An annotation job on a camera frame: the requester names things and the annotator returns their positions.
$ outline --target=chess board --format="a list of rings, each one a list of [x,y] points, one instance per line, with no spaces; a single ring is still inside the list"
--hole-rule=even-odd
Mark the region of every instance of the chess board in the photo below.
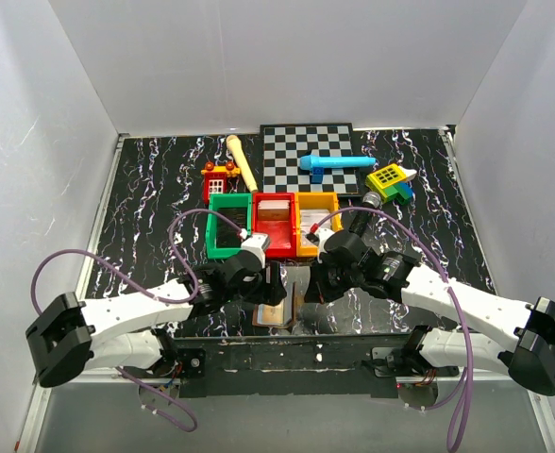
[[[310,172],[298,168],[309,153],[319,157],[355,156],[349,125],[261,126],[263,137],[263,191],[336,192],[360,195],[357,168],[327,168],[321,184],[311,184]]]

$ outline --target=yellow toy block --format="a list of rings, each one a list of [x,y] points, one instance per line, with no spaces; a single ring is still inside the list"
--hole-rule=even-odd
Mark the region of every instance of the yellow toy block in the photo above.
[[[380,195],[382,203],[397,199],[400,204],[405,204],[413,197],[412,189],[406,182],[414,179],[417,173],[392,163],[368,175],[365,185]]]
[[[241,171],[233,162],[228,162],[225,165],[215,165],[212,162],[207,162],[204,170],[201,170],[200,173],[202,175],[206,173],[225,173],[227,177],[236,177]]]
[[[401,182],[406,178],[406,174],[401,171],[399,165],[392,163],[384,168],[381,168],[372,175],[376,179],[377,186],[381,189],[386,189],[389,186]]]

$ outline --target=green bin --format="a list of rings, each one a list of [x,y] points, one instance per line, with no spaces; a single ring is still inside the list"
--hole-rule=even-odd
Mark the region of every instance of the green bin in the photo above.
[[[246,209],[246,225],[242,225],[243,219],[240,219],[240,221],[236,219],[231,220],[238,226],[245,227],[248,230],[248,234],[250,234],[252,232],[252,193],[214,193],[210,196],[210,210],[221,211],[242,208]],[[206,223],[206,250],[207,256],[211,260],[229,258],[240,251],[240,246],[222,246],[217,244],[218,222],[224,223],[216,215],[209,214],[209,220]],[[229,228],[229,231],[233,231],[230,226],[221,226],[221,228]],[[237,234],[236,231],[233,231],[234,238],[236,239],[238,238]]]

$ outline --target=white wall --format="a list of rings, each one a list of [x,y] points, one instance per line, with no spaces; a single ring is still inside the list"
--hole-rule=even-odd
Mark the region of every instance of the white wall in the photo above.
[[[50,0],[131,134],[463,116],[526,0]]]
[[[116,132],[46,0],[0,0],[0,452],[18,439],[34,376],[29,283],[50,252],[86,246]],[[39,296],[75,287],[59,259]]]
[[[462,118],[456,149],[498,290],[555,300],[555,2],[530,0]]]

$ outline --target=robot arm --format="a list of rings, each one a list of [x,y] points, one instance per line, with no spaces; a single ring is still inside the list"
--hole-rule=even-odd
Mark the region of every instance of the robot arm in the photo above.
[[[196,268],[200,290],[190,303],[168,304],[140,293],[82,301],[74,293],[60,295],[26,331],[40,384],[55,387],[99,367],[148,369],[170,353],[151,327],[217,312],[234,298],[278,305],[286,291],[279,263],[265,263],[268,246],[267,235],[256,233],[233,257]],[[193,292],[193,283],[184,277],[150,291],[178,300]]]
[[[412,257],[377,254],[349,231],[319,228],[318,260],[311,265],[306,302],[331,302],[351,288],[433,311],[456,320],[447,288],[458,298],[471,334],[475,367],[508,374],[538,394],[555,394],[555,302],[540,297],[535,305],[476,290],[439,274]],[[416,327],[407,344],[379,359],[384,374],[425,374],[429,369],[465,366],[463,334]]]

